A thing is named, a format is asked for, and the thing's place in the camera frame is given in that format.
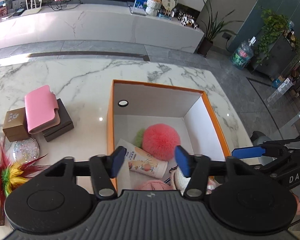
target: beige wall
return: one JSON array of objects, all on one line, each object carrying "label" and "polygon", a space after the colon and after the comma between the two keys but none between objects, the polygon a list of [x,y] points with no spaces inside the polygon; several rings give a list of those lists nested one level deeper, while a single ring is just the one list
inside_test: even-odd
[{"label": "beige wall", "polygon": [[[221,19],[231,10],[236,9],[236,11],[226,18],[227,21],[231,20],[241,20],[244,21],[252,10],[257,0],[210,0],[212,5],[213,14],[218,11],[218,19]],[[204,30],[205,27],[202,23],[208,23],[207,10],[203,8],[201,11],[197,23],[200,28]],[[240,29],[243,23],[230,23],[226,26],[227,29],[234,31],[235,33]],[[213,45],[220,47],[222,49],[226,48],[226,39],[222,38],[222,34],[219,34],[214,40]]]}]

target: pink wallet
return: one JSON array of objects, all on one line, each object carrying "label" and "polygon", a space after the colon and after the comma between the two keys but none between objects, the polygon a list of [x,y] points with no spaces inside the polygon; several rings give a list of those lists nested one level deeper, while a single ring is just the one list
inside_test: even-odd
[{"label": "pink wallet", "polygon": [[60,123],[56,95],[45,85],[25,96],[28,133],[35,134]]}]

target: water bottle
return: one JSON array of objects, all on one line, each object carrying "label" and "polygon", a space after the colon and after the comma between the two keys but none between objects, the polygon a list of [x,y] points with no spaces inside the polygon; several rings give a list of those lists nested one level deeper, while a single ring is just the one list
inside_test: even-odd
[{"label": "water bottle", "polygon": [[253,37],[251,40],[244,41],[232,54],[230,60],[232,64],[238,69],[243,69],[249,60],[253,57],[252,46],[256,42],[256,38]]}]

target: gray ribbed panel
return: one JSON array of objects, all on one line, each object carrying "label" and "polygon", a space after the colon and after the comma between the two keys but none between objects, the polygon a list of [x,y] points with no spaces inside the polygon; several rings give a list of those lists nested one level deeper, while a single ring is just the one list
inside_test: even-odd
[{"label": "gray ribbed panel", "polygon": [[246,236],[213,220],[200,202],[183,199],[178,191],[124,191],[102,201],[81,225],[64,233],[31,236],[14,231],[8,240],[292,240],[287,231],[272,236]]}]

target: round sign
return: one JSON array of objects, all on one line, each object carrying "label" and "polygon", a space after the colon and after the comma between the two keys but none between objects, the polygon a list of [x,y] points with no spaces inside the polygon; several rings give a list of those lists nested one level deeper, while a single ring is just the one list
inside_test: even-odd
[{"label": "round sign", "polygon": [[171,11],[175,6],[175,0],[162,0],[162,5],[167,11]]}]

